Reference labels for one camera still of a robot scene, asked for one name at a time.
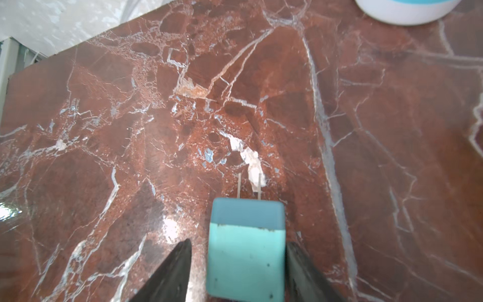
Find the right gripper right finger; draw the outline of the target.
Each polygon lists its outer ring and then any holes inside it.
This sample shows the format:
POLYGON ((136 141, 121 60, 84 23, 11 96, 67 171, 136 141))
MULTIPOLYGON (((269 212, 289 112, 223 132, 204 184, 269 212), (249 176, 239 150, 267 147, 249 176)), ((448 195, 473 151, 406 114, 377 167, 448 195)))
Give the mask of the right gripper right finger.
POLYGON ((286 283, 289 301, 345 301, 296 242, 286 244, 286 283))

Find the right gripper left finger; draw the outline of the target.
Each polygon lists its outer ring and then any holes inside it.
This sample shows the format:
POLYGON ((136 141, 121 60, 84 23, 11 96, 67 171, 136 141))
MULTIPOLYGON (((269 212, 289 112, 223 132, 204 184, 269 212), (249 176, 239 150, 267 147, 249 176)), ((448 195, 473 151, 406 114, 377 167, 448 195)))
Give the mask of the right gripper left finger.
POLYGON ((192 244, 179 242, 130 302, 185 302, 191 272, 192 244))

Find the teal plug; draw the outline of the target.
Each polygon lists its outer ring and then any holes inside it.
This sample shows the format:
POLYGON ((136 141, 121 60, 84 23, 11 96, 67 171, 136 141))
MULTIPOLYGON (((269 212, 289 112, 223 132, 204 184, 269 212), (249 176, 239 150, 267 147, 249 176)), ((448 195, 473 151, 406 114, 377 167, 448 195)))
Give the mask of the teal plug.
POLYGON ((284 301, 284 204, 215 198, 208 238, 206 290, 233 301, 284 301))

